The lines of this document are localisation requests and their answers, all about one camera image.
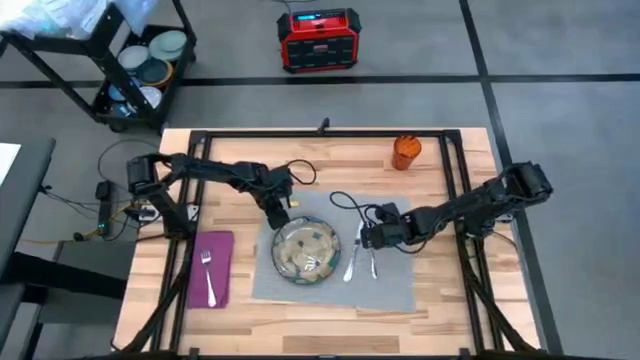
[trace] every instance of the gray placemat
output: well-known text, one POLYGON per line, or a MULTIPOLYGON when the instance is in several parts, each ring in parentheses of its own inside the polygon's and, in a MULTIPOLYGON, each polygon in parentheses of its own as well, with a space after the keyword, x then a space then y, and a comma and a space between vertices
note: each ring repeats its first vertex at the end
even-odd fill
MULTIPOLYGON (((373 197, 352 195, 359 204, 395 202, 401 212, 409 209, 409 200, 403 197, 373 197)), ((353 249, 360 216, 355 210, 342 210, 329 202, 329 193, 296 191, 292 198, 298 207, 289 209, 291 218, 314 216, 326 221, 337 232, 342 244, 342 255, 336 270, 324 281, 313 285, 296 285, 278 274, 271 258, 273 230, 266 219, 258 235, 256 271, 253 280, 255 299, 357 306, 365 309, 414 312, 412 257, 397 249, 375 252, 378 279, 371 276, 369 252, 358 250, 353 279, 342 280, 353 249)), ((334 200, 349 204, 347 198, 337 195, 334 200)))

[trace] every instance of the white paper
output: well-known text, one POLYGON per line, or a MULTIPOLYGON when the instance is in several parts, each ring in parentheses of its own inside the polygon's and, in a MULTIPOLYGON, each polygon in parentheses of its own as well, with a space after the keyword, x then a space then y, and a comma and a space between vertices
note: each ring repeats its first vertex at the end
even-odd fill
POLYGON ((0 143, 0 185, 4 182, 4 178, 7 177, 11 164, 16 159, 19 150, 20 145, 0 143))

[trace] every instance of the handle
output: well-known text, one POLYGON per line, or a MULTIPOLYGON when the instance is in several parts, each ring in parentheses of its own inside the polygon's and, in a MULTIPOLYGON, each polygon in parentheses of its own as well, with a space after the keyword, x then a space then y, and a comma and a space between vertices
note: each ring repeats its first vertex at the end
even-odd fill
POLYGON ((359 244, 353 245, 353 252, 351 253, 351 258, 349 259, 349 266, 347 266, 347 271, 344 272, 344 277, 342 278, 344 282, 349 282, 351 281, 351 278, 353 278, 353 268, 356 264, 356 252, 358 251, 359 247, 359 244))
POLYGON ((372 248, 369 248, 369 254, 371 255, 371 276, 374 279, 378 279, 378 268, 376 267, 376 256, 374 255, 372 248))
POLYGON ((213 286, 211 285, 211 275, 209 275, 209 269, 207 271, 207 303, 209 307, 214 307, 217 304, 216 294, 213 292, 213 286))

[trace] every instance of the black cart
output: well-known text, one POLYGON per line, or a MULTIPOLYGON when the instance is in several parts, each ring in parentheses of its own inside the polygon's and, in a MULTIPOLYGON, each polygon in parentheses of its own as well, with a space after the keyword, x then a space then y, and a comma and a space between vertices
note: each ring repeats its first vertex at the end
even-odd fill
POLYGON ((147 25, 142 36, 133 32, 127 37, 122 49, 132 45, 148 46, 151 40, 166 31, 179 30, 187 35, 187 42, 182 50, 180 58, 172 65, 174 74, 170 82, 164 87, 161 103, 153 108, 131 80, 127 71, 118 63, 117 58, 109 50, 109 45, 118 32, 124 16, 115 4, 111 3, 102 14, 91 36, 85 40, 70 38, 52 38, 36 36, 31 40, 18 33, 2 32, 4 40, 13 45, 24 55, 40 72, 47 76, 56 86, 73 100, 95 122, 108 125, 113 132, 123 132, 130 127, 148 127, 158 134, 162 133, 171 103, 176 95, 176 90, 196 55, 194 48, 197 43, 196 34, 187 18, 180 0, 172 0, 176 12, 180 16, 183 27, 147 25), (87 103, 58 73, 36 54, 36 51, 46 51, 60 54, 83 55, 91 58, 104 73, 105 80, 100 86, 93 103, 87 103), (135 110, 135 117, 114 116, 111 114, 113 100, 109 97, 109 87, 113 84, 120 90, 125 100, 135 110))

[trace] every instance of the stacked plates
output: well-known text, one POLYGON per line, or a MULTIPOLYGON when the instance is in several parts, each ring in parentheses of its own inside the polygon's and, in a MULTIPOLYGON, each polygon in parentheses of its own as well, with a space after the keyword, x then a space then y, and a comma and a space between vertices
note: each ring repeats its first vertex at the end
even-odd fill
POLYGON ((168 61, 149 59, 136 71, 146 86, 164 87, 173 76, 173 65, 168 61))
POLYGON ((182 49, 186 43, 187 35, 182 31, 167 31, 151 40, 149 53, 159 60, 176 61, 182 55, 182 49))
MULTIPOLYGON (((143 86, 140 88, 140 92, 144 95, 152 108, 155 109, 160 105, 160 101, 162 101, 162 92, 160 90, 151 86, 143 86)), ((127 107, 131 112, 137 112, 130 103, 127 103, 127 107)))
POLYGON ((147 59, 149 59, 149 49, 140 45, 129 46, 118 55, 118 62, 129 73, 135 73, 147 59))
MULTIPOLYGON (((171 80, 175 71, 171 62, 180 59, 186 44, 185 33, 172 30, 153 38, 149 47, 129 46, 118 55, 118 62, 128 73, 135 74, 136 78, 132 77, 132 81, 154 109, 162 101, 162 92, 158 88, 165 87, 171 80)), ((126 100, 113 85, 109 88, 109 97, 114 101, 126 100)), ((118 116, 130 116, 136 112, 130 103, 126 107, 124 104, 112 107, 112 113, 118 116)))

